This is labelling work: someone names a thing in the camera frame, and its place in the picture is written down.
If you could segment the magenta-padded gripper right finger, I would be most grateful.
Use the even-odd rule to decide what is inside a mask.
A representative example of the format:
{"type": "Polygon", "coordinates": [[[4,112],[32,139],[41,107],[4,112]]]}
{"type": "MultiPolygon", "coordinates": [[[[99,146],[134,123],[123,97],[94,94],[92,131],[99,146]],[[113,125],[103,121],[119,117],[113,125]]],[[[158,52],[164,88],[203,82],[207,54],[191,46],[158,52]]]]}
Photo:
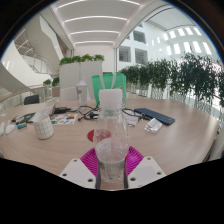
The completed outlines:
{"type": "Polygon", "coordinates": [[[153,157],[144,157],[137,149],[129,147],[124,167],[125,189],[140,188],[165,176],[153,157]]]}

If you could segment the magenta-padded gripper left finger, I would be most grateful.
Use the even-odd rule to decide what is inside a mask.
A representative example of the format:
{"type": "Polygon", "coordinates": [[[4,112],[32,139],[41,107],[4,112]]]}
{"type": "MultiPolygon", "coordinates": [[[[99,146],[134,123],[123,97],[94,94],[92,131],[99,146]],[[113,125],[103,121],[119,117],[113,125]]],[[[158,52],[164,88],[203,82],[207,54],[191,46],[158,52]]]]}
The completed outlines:
{"type": "Polygon", "coordinates": [[[95,149],[90,149],[80,159],[73,158],[60,177],[84,188],[99,189],[101,175],[95,149]]]}

